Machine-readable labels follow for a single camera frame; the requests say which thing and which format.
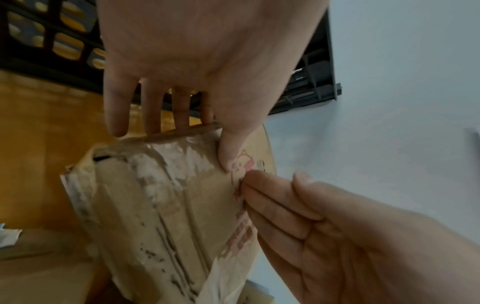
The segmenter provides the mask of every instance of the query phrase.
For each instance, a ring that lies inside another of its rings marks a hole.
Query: white paper
[[[2,229],[0,230],[0,248],[15,245],[22,231],[20,229]]]

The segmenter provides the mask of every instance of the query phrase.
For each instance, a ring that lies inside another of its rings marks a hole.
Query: black metal rack
[[[40,12],[15,0],[0,0],[0,69],[102,94],[103,71],[88,64],[95,48],[104,49],[98,21],[88,33],[69,28],[60,19],[63,1],[48,0],[48,10]],[[86,1],[95,5],[95,0]],[[10,35],[8,12],[44,27],[43,48],[25,45]],[[78,60],[68,60],[53,52],[57,33],[63,33],[83,43]],[[341,93],[341,85],[335,82],[330,18],[327,12],[270,114],[337,99]],[[201,93],[191,97],[192,116],[198,117],[200,114],[200,97]],[[165,94],[163,101],[163,108],[171,110],[172,96]],[[133,102],[140,103],[140,84],[135,91]]]

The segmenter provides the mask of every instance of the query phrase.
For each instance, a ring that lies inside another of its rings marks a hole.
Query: fingernail
[[[306,172],[302,172],[302,171],[296,172],[294,176],[296,179],[298,179],[301,183],[304,183],[304,184],[311,184],[315,182],[313,177]]]

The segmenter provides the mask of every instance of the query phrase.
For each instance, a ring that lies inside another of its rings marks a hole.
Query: white wall
[[[480,243],[479,12],[478,0],[332,3],[343,95],[267,121],[278,174],[306,170]],[[295,302],[265,256],[251,278]]]

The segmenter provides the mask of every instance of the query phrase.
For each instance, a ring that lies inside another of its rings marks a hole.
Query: hand
[[[302,304],[480,298],[479,248],[431,218],[304,173],[249,171],[241,193],[267,259]]]
[[[162,98],[172,90],[177,129],[188,128],[191,90],[201,91],[201,121],[223,132],[218,159],[226,170],[247,136],[282,94],[327,0],[100,0],[107,53],[106,124],[122,136],[141,79],[147,134],[160,131]]]

